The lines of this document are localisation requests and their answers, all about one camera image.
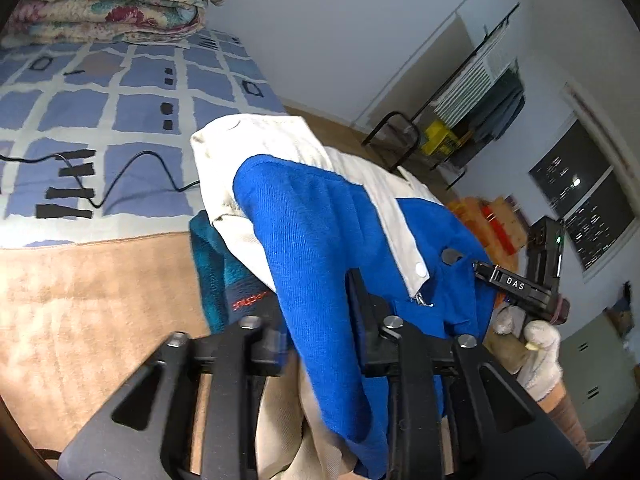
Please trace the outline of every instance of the white work glove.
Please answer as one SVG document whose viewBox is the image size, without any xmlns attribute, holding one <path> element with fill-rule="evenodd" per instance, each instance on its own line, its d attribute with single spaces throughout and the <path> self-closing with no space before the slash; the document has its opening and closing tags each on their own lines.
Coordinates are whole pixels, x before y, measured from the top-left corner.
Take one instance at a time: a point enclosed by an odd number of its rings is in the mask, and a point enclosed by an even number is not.
<svg viewBox="0 0 640 480">
<path fill-rule="evenodd" d="M 511 308 L 504 308 L 495 316 L 493 327 L 498 334 L 513 332 Z M 558 364 L 560 333 L 548 322 L 536 320 L 524 327 L 524 337 L 529 352 L 517 380 L 538 402 L 562 380 L 562 368 Z"/>
</svg>

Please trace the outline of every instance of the dark window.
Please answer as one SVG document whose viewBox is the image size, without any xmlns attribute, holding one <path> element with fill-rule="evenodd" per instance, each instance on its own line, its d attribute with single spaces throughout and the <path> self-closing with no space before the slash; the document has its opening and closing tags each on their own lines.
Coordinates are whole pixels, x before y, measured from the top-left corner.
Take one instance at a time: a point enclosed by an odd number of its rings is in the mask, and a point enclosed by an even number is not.
<svg viewBox="0 0 640 480">
<path fill-rule="evenodd" d="M 635 219 L 610 162 L 578 121 L 529 174 L 558 218 L 565 219 L 567 233 L 584 270 L 589 269 Z"/>
<path fill-rule="evenodd" d="M 615 174 L 611 174 L 566 222 L 584 269 L 611 247 L 635 215 Z"/>
<path fill-rule="evenodd" d="M 559 218 L 580 202 L 609 168 L 593 139 L 578 121 L 529 174 Z"/>
</svg>

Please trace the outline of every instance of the zipper pull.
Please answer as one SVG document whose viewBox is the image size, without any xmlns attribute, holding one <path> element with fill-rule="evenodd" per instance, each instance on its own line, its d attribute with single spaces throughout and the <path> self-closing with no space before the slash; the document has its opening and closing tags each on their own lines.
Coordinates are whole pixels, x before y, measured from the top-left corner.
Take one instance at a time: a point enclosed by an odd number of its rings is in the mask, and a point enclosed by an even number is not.
<svg viewBox="0 0 640 480">
<path fill-rule="evenodd" d="M 426 301 L 424 301 L 424 298 L 422 297 L 421 292 L 418 292 L 418 294 L 412 297 L 412 301 L 415 301 L 415 303 L 417 303 L 420 306 L 433 306 L 433 303 L 427 303 Z"/>
</svg>

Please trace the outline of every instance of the gray cabinet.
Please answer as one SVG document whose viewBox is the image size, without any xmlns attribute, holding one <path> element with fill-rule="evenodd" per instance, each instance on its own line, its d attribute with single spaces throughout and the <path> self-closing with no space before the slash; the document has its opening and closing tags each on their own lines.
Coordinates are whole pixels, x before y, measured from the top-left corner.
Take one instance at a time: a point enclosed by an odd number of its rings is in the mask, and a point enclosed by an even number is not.
<svg viewBox="0 0 640 480">
<path fill-rule="evenodd" d="M 634 361 L 604 314 L 562 341 L 564 384 L 590 442 L 610 440 L 638 399 Z"/>
</svg>

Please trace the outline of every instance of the beige cloth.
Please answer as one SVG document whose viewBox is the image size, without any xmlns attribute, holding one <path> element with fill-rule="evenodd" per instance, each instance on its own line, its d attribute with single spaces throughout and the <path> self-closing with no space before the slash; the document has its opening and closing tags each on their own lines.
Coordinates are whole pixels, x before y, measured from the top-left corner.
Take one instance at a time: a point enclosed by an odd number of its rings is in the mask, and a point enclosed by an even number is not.
<svg viewBox="0 0 640 480">
<path fill-rule="evenodd" d="M 188 233 L 2 250 L 0 297 L 0 395 L 34 447 L 62 450 L 170 332 L 209 332 Z M 256 447 L 261 479 L 335 479 L 353 469 L 294 353 L 286 374 L 267 380 Z"/>
</svg>

